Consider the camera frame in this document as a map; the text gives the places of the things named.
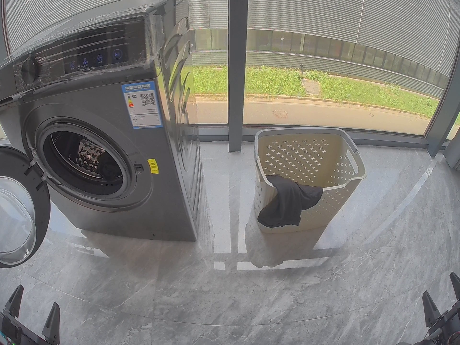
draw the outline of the plastic wrap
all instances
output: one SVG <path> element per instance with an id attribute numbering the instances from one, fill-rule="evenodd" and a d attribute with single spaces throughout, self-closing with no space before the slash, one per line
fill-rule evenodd
<path id="1" fill-rule="evenodd" d="M 2 97 L 16 92 L 103 75 L 129 68 L 148 69 L 165 45 L 165 13 L 182 0 L 120 0 L 60 21 L 15 49 L 2 63 Z M 24 63 L 28 70 L 24 77 Z"/>

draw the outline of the marble floor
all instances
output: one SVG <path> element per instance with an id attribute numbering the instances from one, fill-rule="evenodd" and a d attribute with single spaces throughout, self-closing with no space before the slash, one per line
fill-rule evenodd
<path id="1" fill-rule="evenodd" d="M 55 301 L 62 344 L 383 344 L 426 333 L 460 274 L 460 173 L 442 154 L 359 147 L 368 176 L 324 229 L 264 234 L 252 210 L 253 144 L 201 145 L 199 241 L 81 231 L 53 206 L 46 241 L 0 270 L 0 303 L 41 333 Z"/>

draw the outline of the control knob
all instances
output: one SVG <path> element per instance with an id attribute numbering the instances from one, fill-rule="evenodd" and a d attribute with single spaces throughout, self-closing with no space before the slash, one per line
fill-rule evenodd
<path id="1" fill-rule="evenodd" d="M 25 84 L 32 84 L 38 78 L 38 63 L 34 57 L 29 57 L 21 67 L 21 76 Z"/>

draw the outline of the qr code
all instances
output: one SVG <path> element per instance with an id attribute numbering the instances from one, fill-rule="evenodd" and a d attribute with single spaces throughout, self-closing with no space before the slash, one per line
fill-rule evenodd
<path id="1" fill-rule="evenodd" d="M 155 94 L 154 93 L 141 93 L 141 103 L 142 103 L 142 106 L 156 105 Z"/>

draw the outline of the laundry basket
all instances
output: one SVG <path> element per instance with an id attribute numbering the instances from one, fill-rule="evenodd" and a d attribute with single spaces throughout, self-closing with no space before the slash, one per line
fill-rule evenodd
<path id="1" fill-rule="evenodd" d="M 266 233 L 314 229 L 327 225 L 351 196 L 366 170 L 350 136 L 337 128 L 261 130 L 255 138 L 256 216 L 276 196 L 266 175 L 279 174 L 296 183 L 320 186 L 324 192 L 312 208 L 302 211 L 300 224 L 269 228 Z"/>

